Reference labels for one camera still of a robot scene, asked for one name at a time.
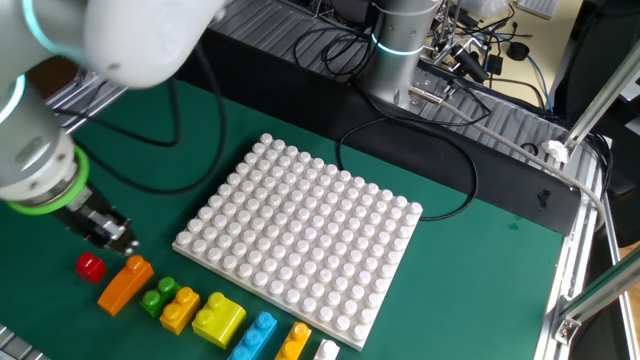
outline green table surface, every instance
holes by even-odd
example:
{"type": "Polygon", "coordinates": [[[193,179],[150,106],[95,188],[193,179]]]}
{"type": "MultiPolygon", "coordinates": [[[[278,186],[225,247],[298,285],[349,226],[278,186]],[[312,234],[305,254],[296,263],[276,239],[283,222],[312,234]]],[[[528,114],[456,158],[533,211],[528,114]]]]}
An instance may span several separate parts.
{"type": "MultiPolygon", "coordinates": [[[[219,117],[213,95],[180,84],[184,141],[161,149],[123,139],[93,124],[75,135],[105,161],[142,183],[173,188],[199,178],[215,156],[219,117]]],[[[94,166],[90,180],[133,220],[139,253],[160,277],[172,276],[202,297],[222,292],[247,311],[235,346],[261,311],[278,328],[259,359],[273,359],[297,319],[242,290],[171,249],[175,235],[233,171],[260,134],[271,133],[301,151],[335,163],[335,144],[277,119],[227,102],[230,118],[224,162],[207,188],[174,197],[131,189],[94,166]]],[[[168,139],[172,126],[165,85],[131,91],[101,116],[133,131],[168,139]]],[[[455,209],[465,195],[403,169],[346,148],[354,174],[418,201],[425,215],[455,209]]],[[[162,328],[138,302],[115,317],[96,301],[125,259],[97,250],[51,217],[26,217],[0,206],[0,323],[52,359],[226,359],[195,335],[162,328]],[[78,278],[75,261],[92,252],[107,265],[96,286],[78,278]]],[[[420,223],[362,352],[341,346],[339,359],[531,359],[558,258],[561,235],[497,207],[475,201],[454,218],[420,223]]],[[[320,341],[314,329],[300,359],[312,359],[320,341]]]]}

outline cable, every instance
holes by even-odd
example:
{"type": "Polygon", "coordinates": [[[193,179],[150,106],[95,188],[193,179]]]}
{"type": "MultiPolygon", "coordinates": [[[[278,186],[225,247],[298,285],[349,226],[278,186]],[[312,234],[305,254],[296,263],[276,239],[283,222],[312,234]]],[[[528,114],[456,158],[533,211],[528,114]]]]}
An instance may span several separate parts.
{"type": "MultiPolygon", "coordinates": [[[[448,109],[449,111],[455,113],[458,117],[460,117],[464,121],[467,121],[467,122],[472,122],[473,121],[473,119],[471,119],[469,116],[467,116],[467,114],[465,114],[464,112],[458,110],[455,106],[453,106],[453,105],[451,105],[451,104],[449,104],[447,102],[442,102],[441,106],[446,108],[446,109],[448,109]]],[[[556,177],[560,178],[564,182],[566,182],[568,184],[571,184],[572,186],[575,186],[576,188],[582,190],[582,192],[591,199],[591,201],[593,202],[594,206],[596,207],[596,210],[598,211],[599,217],[598,217],[598,223],[596,224],[596,230],[599,229],[604,224],[604,219],[605,219],[605,214],[606,214],[604,205],[602,204],[602,202],[600,201],[598,196],[595,193],[593,193],[593,191],[591,191],[591,189],[587,188],[586,186],[584,186],[582,183],[580,183],[576,179],[566,175],[565,173],[563,173],[562,171],[556,169],[555,167],[550,166],[549,164],[545,163],[544,161],[542,161],[542,160],[538,159],[537,157],[531,155],[528,151],[520,148],[518,145],[514,144],[510,140],[502,137],[501,135],[498,135],[498,134],[494,133],[493,131],[487,129],[486,127],[484,127],[484,126],[482,126],[480,124],[472,124],[472,126],[475,127],[476,129],[480,130],[484,134],[486,134],[488,136],[491,136],[492,138],[496,139],[497,141],[503,143],[504,145],[509,147],[511,150],[513,150],[513,151],[517,152],[518,154],[524,156],[526,159],[528,159],[529,161],[535,163],[536,165],[540,166],[541,168],[546,169],[547,171],[551,172],[553,175],[555,175],[556,177]]]]}
{"type": "Polygon", "coordinates": [[[209,180],[211,180],[211,178],[215,174],[222,160],[222,156],[224,154],[224,148],[227,140],[227,123],[228,123],[227,113],[225,110],[222,93],[220,91],[220,86],[218,85],[218,81],[213,72],[213,69],[211,68],[211,64],[209,64],[207,56],[204,50],[202,49],[200,43],[196,45],[194,52],[196,54],[196,57],[198,58],[198,61],[200,62],[200,65],[203,68],[203,72],[206,80],[209,82],[209,86],[211,87],[212,92],[216,96],[216,101],[218,103],[218,112],[220,113],[220,142],[218,143],[218,152],[211,166],[205,173],[205,175],[201,177],[199,180],[192,183],[191,185],[185,186],[180,189],[165,190],[165,189],[151,188],[149,186],[134,182],[129,178],[127,178],[126,176],[122,175],[121,173],[113,169],[111,166],[109,166],[107,163],[102,161],[100,158],[98,158],[86,146],[84,146],[82,143],[76,140],[76,143],[78,144],[78,146],[80,146],[80,148],[82,148],[87,153],[87,155],[93,160],[93,162],[98,164],[98,166],[102,167],[107,173],[109,173],[114,178],[120,180],[124,184],[134,189],[137,189],[139,191],[142,191],[144,193],[151,194],[151,195],[182,195],[182,194],[191,192],[199,188],[201,185],[209,182],[209,180]]]}
{"type": "Polygon", "coordinates": [[[473,202],[473,200],[476,199],[477,195],[478,195],[478,169],[476,167],[475,162],[473,161],[473,159],[471,158],[471,156],[469,155],[469,153],[467,153],[462,147],[460,147],[458,144],[456,144],[455,142],[453,142],[452,140],[448,139],[445,136],[442,136],[440,134],[434,133],[432,131],[429,131],[421,126],[416,125],[415,123],[423,123],[423,122],[419,122],[419,121],[415,121],[415,120],[400,120],[397,118],[388,118],[388,117],[382,117],[379,119],[375,119],[373,121],[370,121],[368,123],[364,123],[360,126],[357,126],[351,130],[349,130],[346,134],[344,134],[340,140],[338,141],[338,143],[336,144],[336,158],[337,158],[337,162],[338,162],[338,169],[340,170],[344,170],[344,164],[342,162],[342,146],[344,145],[344,142],[346,141],[346,139],[355,134],[356,132],[374,125],[374,124],[378,124],[382,121],[385,120],[394,120],[394,121],[398,121],[400,123],[412,126],[417,128],[420,132],[434,137],[436,139],[440,139],[444,142],[446,142],[447,144],[451,145],[452,147],[454,147],[456,150],[458,150],[458,152],[460,152],[460,154],[462,154],[462,156],[465,157],[465,159],[469,162],[469,165],[471,167],[471,170],[473,172],[473,188],[471,189],[470,193],[467,195],[467,198],[465,199],[464,203],[462,203],[462,205],[460,207],[458,207],[456,210],[448,213],[448,214],[444,214],[444,215],[440,215],[440,216],[436,216],[436,217],[427,217],[427,216],[422,216],[420,217],[420,221],[439,221],[439,220],[444,220],[444,219],[448,219],[450,217],[456,216],[459,213],[463,212],[464,210],[466,210],[471,203],[473,202]]]}
{"type": "MultiPolygon", "coordinates": [[[[501,35],[495,35],[495,36],[501,38],[504,41],[507,41],[508,43],[512,43],[511,40],[505,38],[504,36],[501,36],[501,35]]],[[[551,113],[551,115],[553,115],[554,114],[553,104],[551,103],[551,97],[549,96],[549,91],[547,90],[547,82],[544,80],[544,75],[542,74],[542,70],[540,70],[540,67],[533,60],[531,55],[527,55],[527,59],[529,59],[533,67],[538,71],[538,74],[540,75],[540,80],[542,81],[542,90],[544,90],[544,96],[547,98],[547,104],[549,104],[549,112],[551,113]]]]}
{"type": "Polygon", "coordinates": [[[512,83],[512,84],[519,84],[519,85],[524,85],[529,87],[531,90],[533,90],[533,92],[536,93],[536,98],[538,99],[538,104],[540,105],[540,108],[544,110],[544,100],[542,100],[542,95],[540,94],[540,91],[538,90],[537,87],[526,83],[524,81],[518,81],[518,80],[511,80],[511,79],[493,79],[493,81],[498,81],[498,82],[508,82],[508,83],[512,83]]]}
{"type": "Polygon", "coordinates": [[[293,60],[295,61],[296,65],[298,66],[302,66],[300,64],[300,58],[298,55],[298,47],[300,45],[300,42],[303,39],[308,38],[309,36],[315,34],[315,33],[321,33],[320,36],[324,35],[327,32],[330,31],[343,31],[346,32],[347,34],[343,34],[340,36],[335,37],[333,40],[329,41],[329,43],[327,43],[327,45],[325,45],[322,50],[320,51],[320,60],[323,62],[325,68],[327,69],[327,71],[329,71],[332,75],[334,76],[344,76],[344,75],[351,75],[351,77],[357,76],[359,75],[359,73],[365,68],[365,66],[368,64],[369,60],[371,59],[373,52],[371,51],[371,35],[369,34],[365,34],[364,31],[362,32],[357,32],[351,29],[347,29],[347,28],[342,28],[342,27],[338,27],[338,26],[328,26],[328,27],[324,27],[324,28],[320,28],[320,29],[314,29],[314,30],[309,30],[305,33],[303,33],[302,35],[300,35],[296,41],[293,43],[293,60]],[[342,49],[340,49],[336,54],[329,56],[329,52],[338,44],[340,44],[341,42],[346,42],[348,41],[348,45],[344,46],[342,49]],[[364,55],[362,56],[362,58],[356,63],[355,66],[353,66],[351,69],[347,69],[347,70],[343,70],[343,71],[334,71],[333,69],[331,69],[331,61],[335,60],[336,58],[338,58],[339,56],[341,56],[342,54],[344,54],[345,52],[347,52],[353,45],[355,45],[357,42],[367,42],[367,47],[365,49],[364,55]]]}
{"type": "Polygon", "coordinates": [[[108,121],[102,120],[98,117],[90,116],[86,112],[77,112],[77,111],[68,110],[68,109],[53,109],[53,112],[61,115],[76,116],[79,118],[89,120],[90,123],[94,123],[96,125],[102,126],[117,134],[120,134],[122,136],[128,137],[136,141],[140,141],[147,145],[158,146],[163,148],[173,148],[182,142],[182,119],[181,119],[180,111],[178,108],[177,94],[176,94],[176,89],[175,89],[175,84],[173,79],[169,81],[169,98],[171,102],[171,113],[172,113],[172,119],[173,119],[173,129],[174,129],[173,140],[171,141],[160,141],[160,140],[151,139],[142,135],[138,135],[129,130],[123,129],[119,126],[113,125],[108,121]]]}
{"type": "Polygon", "coordinates": [[[500,19],[498,21],[495,21],[495,22],[493,22],[493,23],[491,23],[489,25],[483,26],[481,28],[469,29],[467,27],[460,26],[460,24],[458,24],[458,26],[460,26],[460,28],[463,29],[463,30],[470,31],[472,34],[481,33],[481,32],[484,32],[487,29],[491,29],[493,26],[500,25],[500,24],[505,24],[509,20],[511,20],[516,15],[516,10],[513,8],[513,6],[511,6],[511,4],[509,4],[509,10],[511,11],[511,13],[507,17],[502,18],[502,19],[500,19]]]}
{"type": "MultiPolygon", "coordinates": [[[[380,114],[381,116],[384,116],[385,118],[388,118],[388,119],[391,119],[391,120],[395,120],[395,121],[399,121],[399,122],[413,121],[413,122],[423,123],[423,124],[434,124],[434,125],[454,126],[454,127],[457,127],[457,126],[471,126],[473,124],[476,124],[476,123],[486,119],[487,117],[489,117],[489,115],[491,115],[491,112],[489,111],[488,113],[480,116],[478,119],[473,120],[471,123],[463,122],[463,123],[460,123],[460,124],[453,124],[453,123],[448,123],[448,122],[444,122],[444,121],[429,120],[429,119],[425,119],[425,118],[419,117],[418,115],[413,115],[410,118],[409,117],[399,117],[399,116],[394,116],[394,115],[391,115],[389,113],[384,112],[375,103],[375,101],[369,96],[369,94],[367,94],[364,90],[362,90],[358,86],[356,86],[355,88],[356,88],[356,90],[358,90],[360,95],[365,99],[365,101],[369,104],[369,106],[371,108],[373,108],[373,110],[375,110],[378,114],[380,114]]],[[[482,102],[480,102],[480,104],[481,104],[482,107],[484,107],[484,109],[488,109],[482,102]]]]}

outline black panel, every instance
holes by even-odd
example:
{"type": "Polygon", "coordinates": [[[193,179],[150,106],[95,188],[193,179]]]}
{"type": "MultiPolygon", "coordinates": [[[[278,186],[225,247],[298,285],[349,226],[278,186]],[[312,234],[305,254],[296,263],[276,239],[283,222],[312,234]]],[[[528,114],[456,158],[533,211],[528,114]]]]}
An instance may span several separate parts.
{"type": "MultiPolygon", "coordinates": [[[[375,119],[358,92],[213,31],[201,43],[223,95],[288,123],[337,140],[375,119]]],[[[195,57],[178,74],[209,90],[195,57]]],[[[404,110],[394,107],[394,111],[404,110]]],[[[478,167],[478,198],[549,229],[568,234],[579,194],[555,178],[440,126],[429,130],[458,143],[478,167]],[[543,194],[549,194],[542,201],[543,194]]],[[[383,122],[349,138],[347,145],[453,189],[468,192],[469,164],[451,145],[397,123],[383,122]]]]}

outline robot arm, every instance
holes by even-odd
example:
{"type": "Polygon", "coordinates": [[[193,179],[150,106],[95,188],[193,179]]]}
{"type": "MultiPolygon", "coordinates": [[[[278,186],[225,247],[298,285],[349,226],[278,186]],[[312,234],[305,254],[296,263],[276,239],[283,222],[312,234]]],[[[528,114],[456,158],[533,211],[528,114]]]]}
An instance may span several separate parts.
{"type": "Polygon", "coordinates": [[[86,156],[58,127],[24,73],[55,55],[132,88],[175,73],[224,0],[0,0],[0,200],[51,214],[100,248],[138,245],[88,183],[86,156]]]}

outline duplo block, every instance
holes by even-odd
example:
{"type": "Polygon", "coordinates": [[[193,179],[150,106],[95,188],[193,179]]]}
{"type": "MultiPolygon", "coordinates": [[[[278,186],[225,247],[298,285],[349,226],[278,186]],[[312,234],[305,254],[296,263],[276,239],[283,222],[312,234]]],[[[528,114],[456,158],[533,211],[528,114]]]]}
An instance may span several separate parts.
{"type": "Polygon", "coordinates": [[[340,347],[331,340],[322,340],[313,360],[336,360],[340,347]]]}
{"type": "Polygon", "coordinates": [[[97,284],[107,272],[104,262],[91,253],[84,253],[78,257],[76,272],[81,279],[97,284]]]}
{"type": "Polygon", "coordinates": [[[226,350],[246,317],[247,312],[240,305],[216,292],[209,296],[191,325],[196,334],[226,350]]]}
{"type": "Polygon", "coordinates": [[[165,329],[180,335],[199,307],[200,295],[185,286],[178,290],[175,299],[164,308],[160,323],[165,329]]]}
{"type": "Polygon", "coordinates": [[[294,323],[276,356],[276,360],[298,360],[309,336],[311,336],[311,329],[305,323],[294,323]]]}
{"type": "Polygon", "coordinates": [[[164,307],[173,300],[178,290],[180,290],[180,285],[173,278],[163,278],[158,282],[157,288],[144,294],[140,306],[147,310],[152,317],[157,318],[162,314],[164,307]]]}
{"type": "Polygon", "coordinates": [[[124,269],[120,270],[104,290],[98,299],[98,305],[111,316],[115,316],[152,276],[151,264],[142,256],[130,257],[124,269]]]}
{"type": "Polygon", "coordinates": [[[255,360],[273,335],[277,324],[271,314],[261,312],[227,360],[255,360]]]}

